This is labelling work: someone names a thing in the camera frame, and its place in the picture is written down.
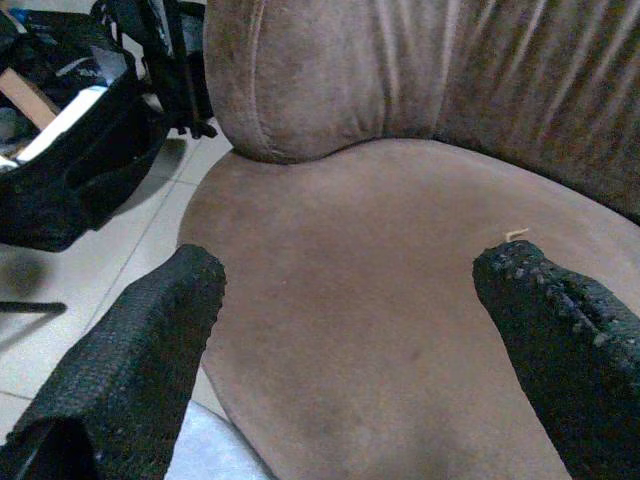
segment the tiled floor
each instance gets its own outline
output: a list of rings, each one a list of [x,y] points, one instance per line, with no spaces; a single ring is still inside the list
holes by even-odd
[[[0,299],[68,306],[54,319],[0,314],[0,444],[64,353],[124,287],[171,256],[189,199],[230,149],[222,134],[193,140],[172,132],[149,175],[99,231],[62,253],[0,245]],[[193,398],[222,414],[202,370]]]

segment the tufted backrest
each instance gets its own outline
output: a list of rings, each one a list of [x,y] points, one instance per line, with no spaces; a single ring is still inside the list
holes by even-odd
[[[249,158],[439,139],[638,223],[639,32],[636,1],[209,0],[207,77]]]

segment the black bag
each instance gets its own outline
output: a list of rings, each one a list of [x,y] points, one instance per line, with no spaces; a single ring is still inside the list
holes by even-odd
[[[0,175],[0,242],[61,251],[99,228],[147,174],[168,130],[127,68],[45,151]]]

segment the brown upholstery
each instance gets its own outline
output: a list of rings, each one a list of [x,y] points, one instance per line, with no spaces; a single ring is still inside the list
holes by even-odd
[[[181,233],[229,282],[205,369],[278,478],[568,478],[471,277],[523,227],[640,312],[640,228],[498,160],[381,140],[212,169]]]
[[[181,242],[226,266],[205,369],[281,480],[567,478],[472,261],[529,227],[640,313],[640,228],[429,139],[639,221],[639,15],[613,0],[210,1],[208,84],[236,153]],[[381,137],[414,139],[365,142]]]
[[[640,3],[216,0],[216,115],[249,158],[444,139],[640,221]]]

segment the seat cushion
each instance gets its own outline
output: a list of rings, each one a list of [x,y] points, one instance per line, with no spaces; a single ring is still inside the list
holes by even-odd
[[[228,278],[205,369],[278,478],[569,478],[472,279],[522,228],[640,312],[638,226],[474,152],[380,140],[209,172],[180,237]]]

